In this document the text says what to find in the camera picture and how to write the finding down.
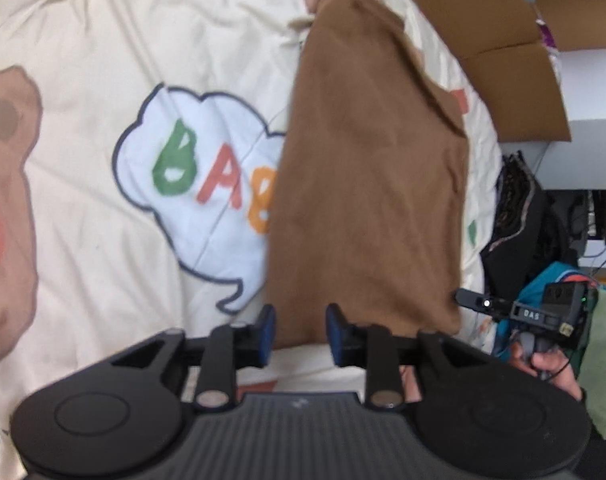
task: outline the white fabric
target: white fabric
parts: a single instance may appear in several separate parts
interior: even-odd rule
[[[385,1],[405,20],[429,76],[467,98],[461,266],[463,286],[481,290],[479,252],[491,235],[500,168],[496,133],[414,3]],[[27,394],[170,326],[205,335],[259,290],[264,236],[250,218],[254,226],[265,220],[259,199],[270,179],[252,184],[252,175],[276,168],[305,37],[300,24],[310,18],[303,0],[0,0],[0,70],[22,66],[43,103],[40,137],[26,163],[36,315],[0,362],[0,479],[22,474],[3,430]],[[208,92],[227,96],[207,99]],[[150,180],[154,150],[170,142],[179,118],[186,129],[173,142],[193,146],[187,130],[195,133],[197,174],[184,196],[161,196]],[[225,186],[198,199],[226,143],[242,174],[239,208],[227,205],[232,189]],[[161,169],[174,184],[185,176],[185,168]],[[225,159],[220,173],[233,171]],[[259,205],[251,212],[253,198]],[[155,209],[165,232],[132,202]],[[257,305],[260,295],[241,319]],[[488,349],[492,331],[483,321],[467,314],[462,337]],[[248,370],[241,382],[270,377],[277,389],[362,383],[359,372],[335,370],[324,347],[277,352],[268,370]]]

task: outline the electronic equipment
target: electronic equipment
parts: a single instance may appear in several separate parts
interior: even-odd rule
[[[459,288],[454,300],[465,308],[491,316],[494,321],[510,320],[523,347],[528,362],[534,352],[553,348],[576,351],[587,345],[592,323],[592,309],[598,300],[598,290],[589,282],[549,283],[538,308],[477,294]],[[546,380],[547,372],[539,377]]]
[[[35,392],[11,436],[29,480],[571,479],[590,436],[569,394],[439,333],[393,336],[326,311],[334,362],[366,370],[356,393],[248,393],[275,314],[208,338],[170,329]],[[422,401],[404,402],[400,365]],[[200,366],[193,400],[179,396]]]

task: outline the ribbed gray panel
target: ribbed gray panel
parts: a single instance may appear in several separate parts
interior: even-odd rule
[[[166,462],[128,480],[472,480],[436,459],[400,415],[353,394],[248,394],[198,419]],[[562,473],[550,480],[570,480]]]

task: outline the bed sheet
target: bed sheet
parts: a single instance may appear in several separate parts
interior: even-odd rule
[[[482,290],[496,132],[413,1],[385,2],[464,112],[462,283]],[[0,479],[22,474],[7,432],[30,392],[167,327],[256,314],[312,19],[304,0],[0,0]],[[460,337],[489,350],[493,328],[465,313]],[[362,373],[310,346],[240,374],[262,381],[360,389]]]

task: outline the human hand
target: human hand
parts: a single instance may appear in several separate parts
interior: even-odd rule
[[[523,361],[523,347],[520,343],[512,344],[510,349],[512,350],[512,357],[510,358],[511,365],[534,377],[537,375],[536,370],[550,372],[552,375],[551,383],[554,386],[566,391],[576,400],[582,399],[582,391],[579,383],[577,382],[576,377],[574,377],[572,367],[567,365],[568,359],[562,351],[556,349],[555,351],[546,352],[544,354],[535,353],[532,355],[532,366],[536,368],[536,370],[534,370]]]

